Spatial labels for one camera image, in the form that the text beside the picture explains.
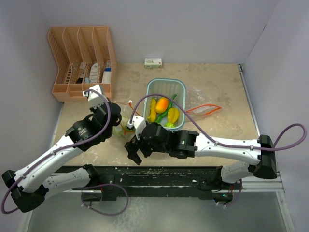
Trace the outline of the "green cabbage toy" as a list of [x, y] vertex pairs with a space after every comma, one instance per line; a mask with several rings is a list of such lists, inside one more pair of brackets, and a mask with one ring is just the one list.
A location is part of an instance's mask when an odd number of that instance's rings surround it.
[[128, 119], [125, 116], [122, 116], [120, 124], [113, 128], [113, 135], [118, 136], [120, 138], [126, 138], [130, 130], [126, 127]]

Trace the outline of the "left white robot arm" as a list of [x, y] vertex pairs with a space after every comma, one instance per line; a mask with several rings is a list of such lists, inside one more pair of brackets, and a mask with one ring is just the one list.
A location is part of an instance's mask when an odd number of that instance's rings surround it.
[[100, 175], [87, 164], [69, 173], [58, 169], [89, 148], [112, 136], [113, 128], [121, 122], [121, 108], [109, 102], [90, 109], [91, 114], [75, 122], [52, 148], [34, 162], [18, 171], [7, 170], [2, 179], [8, 187], [17, 209], [23, 213], [40, 206], [44, 200], [73, 188], [95, 189]]

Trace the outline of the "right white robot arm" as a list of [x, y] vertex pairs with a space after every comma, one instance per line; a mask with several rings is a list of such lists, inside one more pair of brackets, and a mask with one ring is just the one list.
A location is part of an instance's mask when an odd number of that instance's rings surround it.
[[137, 165], [141, 164], [138, 151], [141, 151], [144, 157], [159, 152], [178, 159], [219, 157], [235, 160], [233, 164], [219, 167], [214, 183], [220, 189], [226, 189], [248, 176], [260, 179], [277, 178], [273, 143], [266, 135], [261, 135], [256, 140], [207, 138], [196, 131], [171, 131], [157, 123], [148, 123], [125, 144], [125, 149], [128, 158]]

